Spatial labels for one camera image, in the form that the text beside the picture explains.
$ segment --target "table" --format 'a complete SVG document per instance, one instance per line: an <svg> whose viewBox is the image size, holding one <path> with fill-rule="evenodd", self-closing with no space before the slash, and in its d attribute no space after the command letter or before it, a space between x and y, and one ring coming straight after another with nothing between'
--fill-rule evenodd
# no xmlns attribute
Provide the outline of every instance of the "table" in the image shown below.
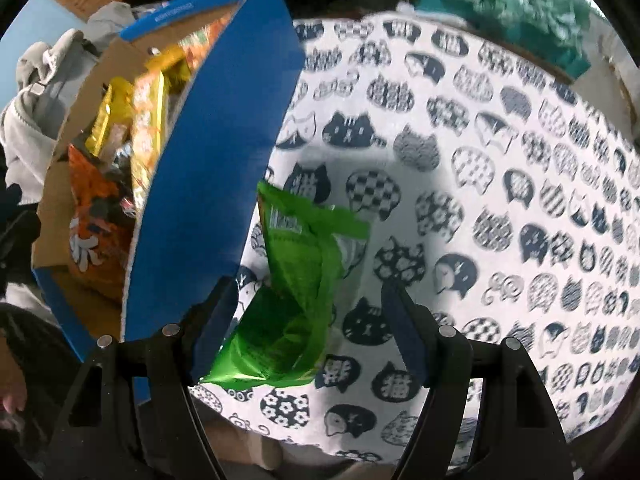
<svg viewBox="0 0 640 480"><path fill-rule="evenodd" d="M313 383L193 393L232 423L372 462L402 455L427 396L380 309L397 276L468 338L515 336L572 439L640 367L640 161L589 103L469 33L383 13L297 22L307 58L267 178L372 221ZM257 213L237 317L268 274ZM470 452L469 386L452 464Z"/></svg>

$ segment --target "screw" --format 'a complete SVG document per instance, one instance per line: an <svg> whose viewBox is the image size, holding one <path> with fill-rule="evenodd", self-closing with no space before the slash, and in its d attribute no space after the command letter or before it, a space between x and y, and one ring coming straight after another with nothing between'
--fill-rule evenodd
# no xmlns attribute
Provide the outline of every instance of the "screw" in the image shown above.
<svg viewBox="0 0 640 480"><path fill-rule="evenodd" d="M453 337L456 335L456 329L449 325L443 325L438 329L440 335L443 337Z"/></svg>
<svg viewBox="0 0 640 480"><path fill-rule="evenodd" d="M518 341L514 337L508 337L507 339L505 339L504 344L511 348L511 350L519 350L520 346L522 346L520 344L520 341Z"/></svg>
<svg viewBox="0 0 640 480"><path fill-rule="evenodd" d="M110 335L102 335L98 338L98 346L100 348L107 348L111 343L113 343L113 337Z"/></svg>
<svg viewBox="0 0 640 480"><path fill-rule="evenodd" d="M162 327L162 334L167 337L172 337L178 332L180 332L180 326L176 325L175 323L169 323L168 325Z"/></svg>

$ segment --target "blue cardboard box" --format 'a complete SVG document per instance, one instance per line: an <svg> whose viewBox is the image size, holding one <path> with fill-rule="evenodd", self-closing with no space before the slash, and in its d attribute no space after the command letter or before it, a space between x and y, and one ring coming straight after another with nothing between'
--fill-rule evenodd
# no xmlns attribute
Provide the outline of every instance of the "blue cardboard box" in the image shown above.
<svg viewBox="0 0 640 480"><path fill-rule="evenodd" d="M178 104L137 220L123 305L76 282L67 270L74 213L68 143L93 120L102 85L133 80L151 47L162 49L233 12ZM76 353L103 333L149 336L235 275L264 171L304 52L283 0L174 0L122 31L82 85L63 124L38 208L32 266Z"/></svg>

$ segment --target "orange snack bag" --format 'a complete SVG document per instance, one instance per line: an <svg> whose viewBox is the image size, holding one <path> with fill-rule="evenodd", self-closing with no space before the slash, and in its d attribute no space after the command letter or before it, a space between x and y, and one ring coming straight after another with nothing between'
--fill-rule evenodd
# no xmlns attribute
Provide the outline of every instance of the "orange snack bag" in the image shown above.
<svg viewBox="0 0 640 480"><path fill-rule="evenodd" d="M122 302L134 220L120 206L120 191L78 148L68 148L76 211L69 224L72 275L102 295Z"/></svg>
<svg viewBox="0 0 640 480"><path fill-rule="evenodd" d="M138 211L144 206L151 177L166 142L170 108L191 77L184 52L176 44L151 58L146 67L148 72L136 78L134 83L135 115L131 127L131 176Z"/></svg>
<svg viewBox="0 0 640 480"><path fill-rule="evenodd" d="M214 22L205 25L200 30L196 30L188 35L178 44L184 51L187 63L192 72L196 70L207 57L209 50L216 42L226 24L231 21L231 12L216 19Z"/></svg>

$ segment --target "green snack bag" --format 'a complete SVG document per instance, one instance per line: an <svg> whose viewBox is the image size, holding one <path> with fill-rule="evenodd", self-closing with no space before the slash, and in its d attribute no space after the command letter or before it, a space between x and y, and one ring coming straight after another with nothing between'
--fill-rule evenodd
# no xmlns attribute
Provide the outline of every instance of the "green snack bag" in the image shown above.
<svg viewBox="0 0 640 480"><path fill-rule="evenodd" d="M341 208L258 184L271 286L254 296L205 383L245 390L313 380L324 358L335 283L369 225Z"/></svg>

